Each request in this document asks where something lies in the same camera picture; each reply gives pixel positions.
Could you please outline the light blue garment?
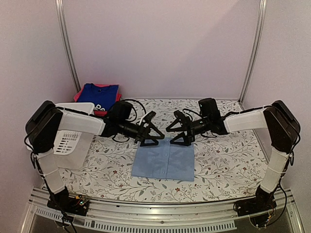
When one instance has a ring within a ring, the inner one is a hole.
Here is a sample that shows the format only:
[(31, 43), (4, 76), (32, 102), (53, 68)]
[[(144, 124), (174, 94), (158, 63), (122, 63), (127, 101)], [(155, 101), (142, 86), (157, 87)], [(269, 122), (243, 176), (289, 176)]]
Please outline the light blue garment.
[(151, 179), (194, 181), (194, 146), (160, 140), (157, 146), (138, 147), (132, 166), (132, 176)]

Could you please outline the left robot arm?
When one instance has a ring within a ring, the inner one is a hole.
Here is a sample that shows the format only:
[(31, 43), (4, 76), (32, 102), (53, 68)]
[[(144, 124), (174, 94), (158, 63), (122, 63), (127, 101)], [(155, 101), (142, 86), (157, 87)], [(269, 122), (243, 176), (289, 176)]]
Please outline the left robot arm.
[(50, 194), (50, 199), (62, 211), (72, 207), (72, 198), (63, 183), (54, 159), (58, 131), (89, 133), (100, 137), (122, 134), (140, 146), (156, 146), (164, 134), (152, 123), (154, 111), (146, 113), (138, 124), (129, 121), (133, 105), (121, 100), (112, 105), (104, 116), (56, 106), (44, 101), (25, 126), (25, 145), (31, 149), (32, 163), (38, 169)]

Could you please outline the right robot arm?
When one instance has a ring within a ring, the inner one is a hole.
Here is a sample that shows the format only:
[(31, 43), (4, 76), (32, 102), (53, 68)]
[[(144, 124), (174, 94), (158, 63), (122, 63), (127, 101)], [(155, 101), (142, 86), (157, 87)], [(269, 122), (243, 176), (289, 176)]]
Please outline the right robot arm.
[(293, 162), (294, 148), (301, 139), (300, 124), (281, 100), (241, 112), (228, 112), (224, 116), (213, 98), (199, 100), (198, 104), (199, 120), (192, 121), (179, 110), (174, 112), (175, 120), (166, 128), (167, 132), (178, 133), (171, 144), (189, 146), (196, 135), (205, 132), (227, 135), (245, 130), (268, 130), (272, 152), (265, 176), (251, 202), (253, 210), (261, 212), (270, 204), (288, 165)]

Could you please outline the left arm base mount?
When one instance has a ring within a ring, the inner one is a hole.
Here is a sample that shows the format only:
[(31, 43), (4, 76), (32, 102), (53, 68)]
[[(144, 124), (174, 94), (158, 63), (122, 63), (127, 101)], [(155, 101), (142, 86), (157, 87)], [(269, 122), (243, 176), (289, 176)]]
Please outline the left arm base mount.
[(47, 206), (66, 213), (86, 216), (89, 208), (89, 198), (83, 195), (71, 197), (68, 194), (59, 193), (50, 196)]

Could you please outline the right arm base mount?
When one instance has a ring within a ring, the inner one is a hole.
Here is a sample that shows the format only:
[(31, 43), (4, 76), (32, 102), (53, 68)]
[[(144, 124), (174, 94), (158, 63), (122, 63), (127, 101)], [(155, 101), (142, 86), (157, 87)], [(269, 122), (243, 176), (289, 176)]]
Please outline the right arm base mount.
[(251, 215), (263, 211), (268, 211), (276, 207), (274, 195), (259, 194), (253, 198), (238, 200), (233, 205), (233, 210), (238, 216)]

